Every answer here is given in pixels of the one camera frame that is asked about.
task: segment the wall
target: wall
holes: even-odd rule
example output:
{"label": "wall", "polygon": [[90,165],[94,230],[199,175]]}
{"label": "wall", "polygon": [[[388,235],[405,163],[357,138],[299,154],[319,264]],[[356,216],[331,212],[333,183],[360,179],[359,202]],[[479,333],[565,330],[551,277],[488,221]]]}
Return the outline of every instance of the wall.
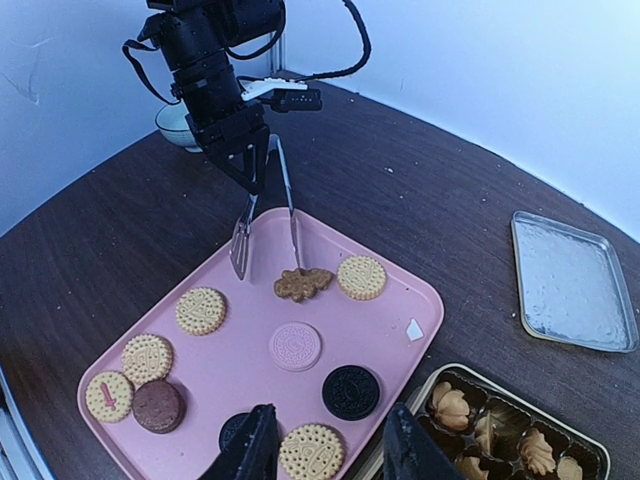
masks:
{"label": "wall", "polygon": [[[337,85],[506,157],[640,240],[640,2],[356,2],[373,56]],[[340,0],[288,13],[289,70],[359,58]]]}
{"label": "wall", "polygon": [[[0,236],[155,129],[153,118],[162,104],[147,93],[120,50],[152,13],[144,0],[5,2],[0,15]],[[161,54],[137,56],[168,95],[171,75]],[[268,69],[265,56],[238,71],[265,75]]]}

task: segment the black cable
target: black cable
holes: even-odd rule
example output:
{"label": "black cable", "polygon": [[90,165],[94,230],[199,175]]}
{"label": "black cable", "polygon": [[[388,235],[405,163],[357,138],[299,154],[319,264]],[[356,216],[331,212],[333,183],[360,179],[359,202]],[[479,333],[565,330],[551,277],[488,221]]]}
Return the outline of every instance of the black cable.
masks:
{"label": "black cable", "polygon": [[342,0],[342,2],[344,3],[344,6],[349,9],[353,20],[358,26],[358,32],[360,32],[360,37],[362,38],[362,57],[354,66],[346,68],[344,70],[337,70],[335,72],[326,73],[314,73],[313,75],[297,78],[296,80],[308,82],[310,80],[324,80],[328,78],[347,77],[356,73],[369,61],[369,58],[371,57],[371,39],[369,38],[369,33],[367,32],[367,26],[364,24],[364,20],[362,20],[360,12],[351,0]]}
{"label": "black cable", "polygon": [[278,30],[276,30],[276,33],[273,35],[271,40],[267,42],[266,45],[260,47],[258,50],[256,50],[253,53],[250,53],[249,55],[240,55],[238,53],[231,51],[229,47],[225,47],[224,50],[227,53],[227,55],[229,55],[231,58],[234,58],[236,60],[241,60],[241,61],[253,60],[254,58],[258,58],[260,55],[263,55],[267,53],[269,50],[271,50],[275,46],[275,44],[278,43],[278,40],[280,40],[280,37],[282,37],[282,34],[284,33],[284,27],[287,23],[287,12],[286,12],[284,2],[281,2],[281,7],[282,7],[282,12],[280,15],[280,24],[278,25]]}

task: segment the metal tray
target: metal tray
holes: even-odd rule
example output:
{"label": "metal tray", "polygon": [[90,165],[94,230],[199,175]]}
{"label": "metal tray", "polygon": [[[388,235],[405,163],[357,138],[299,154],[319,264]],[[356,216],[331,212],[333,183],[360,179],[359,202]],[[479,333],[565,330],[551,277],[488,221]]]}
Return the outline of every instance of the metal tray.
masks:
{"label": "metal tray", "polygon": [[[476,414],[472,419],[474,422],[485,414],[487,408],[495,407],[496,404],[500,404],[500,407],[508,406],[514,409],[520,416],[524,414],[528,418],[526,424],[522,426],[523,435],[531,426],[546,429],[549,431],[550,436],[556,437],[556,442],[565,443],[556,452],[558,457],[567,453],[583,456],[581,465],[587,470],[585,471],[585,479],[607,480],[609,478],[611,458],[604,445],[574,430],[471,368],[459,363],[445,365],[433,372],[425,384],[417,389],[407,402],[408,407],[414,415],[416,415],[420,424],[429,432],[436,443],[443,448],[445,454],[452,461],[463,452],[478,454],[478,450],[474,445],[475,439],[472,428],[464,432],[465,435],[453,434],[443,427],[440,427],[431,419],[428,399],[435,385],[445,380],[454,384],[455,388],[463,389],[465,391],[465,398],[467,398],[467,395],[474,398],[474,400],[471,401],[472,404],[474,401],[477,403],[476,405],[472,405],[476,410]],[[523,469],[521,460],[516,457],[505,461],[489,457],[486,454],[481,455],[483,462],[492,469],[489,478],[502,478],[505,480],[557,478],[554,475],[538,477],[527,473]],[[354,480],[382,480],[382,468],[383,446],[382,444],[378,444],[371,457],[355,475]]]}
{"label": "metal tray", "polygon": [[[349,255],[370,255],[387,271],[383,294],[368,302],[348,298],[334,283],[304,304],[277,298],[273,282],[293,268],[289,210],[270,210],[252,224],[251,268],[244,282],[229,262],[229,244],[213,254],[158,302],[93,365],[78,385],[80,413],[107,452],[134,480],[195,480],[219,454],[218,437],[233,415],[273,403],[281,434],[308,423],[327,425],[344,440],[345,462],[338,480],[360,454],[411,377],[440,328],[444,306],[436,290],[304,212],[297,211],[303,264],[333,272]],[[196,286],[224,293],[229,311],[215,333],[186,335],[175,318],[180,296]],[[412,341],[406,329],[415,319],[424,336]],[[322,339],[317,363],[305,372],[287,372],[272,361],[269,339],[284,323],[312,325]],[[87,385],[105,370],[121,370],[126,343],[140,333],[160,335],[172,344],[174,364],[167,380],[187,402],[175,431],[156,435],[132,415],[120,423],[95,420],[85,404]],[[373,372],[381,385],[375,411],[348,422],[329,413],[322,384],[335,368],[356,364]],[[278,478],[289,479],[282,467]]]}
{"label": "metal tray", "polygon": [[511,225],[530,335],[607,352],[638,348],[627,285],[606,238],[526,212]]}

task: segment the dark wooden table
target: dark wooden table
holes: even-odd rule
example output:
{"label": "dark wooden table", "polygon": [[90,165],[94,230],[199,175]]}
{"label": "dark wooden table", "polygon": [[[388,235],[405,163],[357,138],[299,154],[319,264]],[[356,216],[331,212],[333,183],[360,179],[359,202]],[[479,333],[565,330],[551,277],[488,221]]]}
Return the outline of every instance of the dark wooden table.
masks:
{"label": "dark wooden table", "polygon": [[[433,284],[446,306],[444,324],[403,396],[436,368],[462,362],[604,443],[611,478],[640,478],[640,355],[525,333],[514,315],[509,221],[523,209],[608,237],[635,306],[638,244],[478,146],[322,88],[322,113],[269,115],[285,145],[297,205]],[[278,175],[271,172],[261,209],[284,205]],[[60,479],[124,478],[80,417],[78,381],[229,239],[245,199],[202,155],[154,133],[0,239],[2,367]]]}

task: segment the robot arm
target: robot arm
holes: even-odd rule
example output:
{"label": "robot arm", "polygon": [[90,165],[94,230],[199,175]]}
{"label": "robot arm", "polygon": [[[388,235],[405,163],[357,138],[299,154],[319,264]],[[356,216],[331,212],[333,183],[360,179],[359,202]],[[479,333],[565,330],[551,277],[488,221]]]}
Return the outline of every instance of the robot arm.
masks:
{"label": "robot arm", "polygon": [[[343,2],[363,37],[362,59],[350,69],[302,80],[350,75],[367,62],[371,44],[364,23],[352,1]],[[171,93],[185,103],[186,120],[198,146],[249,193],[261,193],[270,134],[263,103],[280,113],[322,108],[320,91],[305,83],[264,79],[244,86],[229,62],[229,57],[255,58],[277,43],[286,23],[284,0],[147,0],[147,5],[163,13],[147,19],[137,41],[125,42],[124,54],[145,86],[166,101],[153,89],[129,49],[162,52],[173,73]],[[251,55],[231,50],[266,34],[273,34],[271,40]],[[153,48],[141,43],[146,40]],[[272,91],[271,98],[261,98]]]}

